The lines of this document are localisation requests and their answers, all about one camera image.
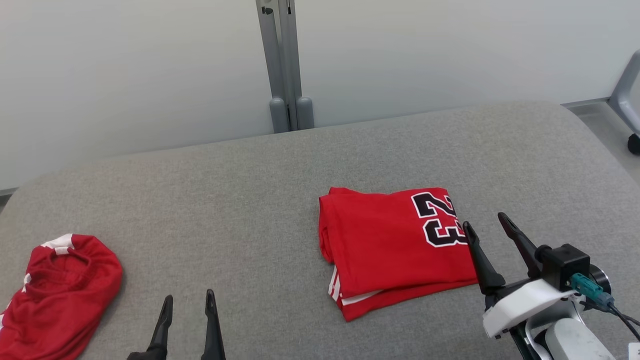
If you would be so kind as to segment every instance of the floor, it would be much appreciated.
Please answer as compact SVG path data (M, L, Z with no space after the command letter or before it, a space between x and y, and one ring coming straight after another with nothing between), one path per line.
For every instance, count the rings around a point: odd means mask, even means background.
M632 131L605 102L570 108L607 147L631 177L640 184L640 156L627 149Z

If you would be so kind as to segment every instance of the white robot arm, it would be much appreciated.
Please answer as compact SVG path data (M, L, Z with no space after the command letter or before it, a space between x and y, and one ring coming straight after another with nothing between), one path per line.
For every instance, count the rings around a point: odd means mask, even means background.
M509 285L485 256L471 225L463 224L485 295L483 325L490 338L509 333L525 360L615 359L580 316L595 308L618 315L640 341L628 321L637 322L615 308L609 278L587 254L569 244L536 247L507 215L499 213L498 219L528 268L527 279Z

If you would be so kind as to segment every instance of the folded red jersey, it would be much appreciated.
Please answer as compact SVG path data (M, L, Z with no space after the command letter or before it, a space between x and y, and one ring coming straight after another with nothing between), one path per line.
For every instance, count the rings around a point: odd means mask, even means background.
M120 262L94 236L66 234L36 247L24 287L0 314L0 359L77 358L121 280Z
M335 263L329 295L347 321L477 282L443 188L388 195L331 188L320 197L319 235L324 258Z

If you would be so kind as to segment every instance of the white trim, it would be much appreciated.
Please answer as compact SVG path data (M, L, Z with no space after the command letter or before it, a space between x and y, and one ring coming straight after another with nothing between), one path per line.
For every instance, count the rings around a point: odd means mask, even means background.
M335 282L335 275L338 273L338 268L337 266L333 266L333 275L331 275L331 282L329 282L329 295L331 295L331 292L333 291L333 283Z
M63 236L60 236L55 240L45 242L41 246L48 247L50 249L57 249L60 247L70 247L71 249L75 249L74 243L71 242L72 236L73 234L64 234Z
M56 251L56 255L68 255L69 254L69 247L68 246L56 247L54 250Z
M356 295L354 297L350 297L347 299L342 299L342 305L351 305L351 304L355 304L357 302L363 301L364 299L368 299L370 297L372 297L373 295L381 292L382 290L376 290L376 291L372 291L370 293L366 293L366 294L362 294L362 295Z
M22 281L22 283L24 283L24 286L22 287L22 292L25 293L27 292L27 284L29 284L31 282L31 274L27 273L24 276L24 280Z
M335 277L335 286L333 287L333 296L335 301L338 301L338 294L340 293L340 276Z

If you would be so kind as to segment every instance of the printed number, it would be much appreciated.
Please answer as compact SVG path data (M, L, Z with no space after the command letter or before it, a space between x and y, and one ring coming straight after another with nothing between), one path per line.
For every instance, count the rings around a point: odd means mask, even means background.
M436 217L438 215L436 208L438 208L445 213L443 220L454 224L454 226L443 226L439 218L428 219L424 223L423 230L429 244L434 247L443 247L468 243L456 216L456 211L453 209L453 203L448 196L445 196L445 201L442 201L430 192L424 192L413 195L411 198L419 218Z

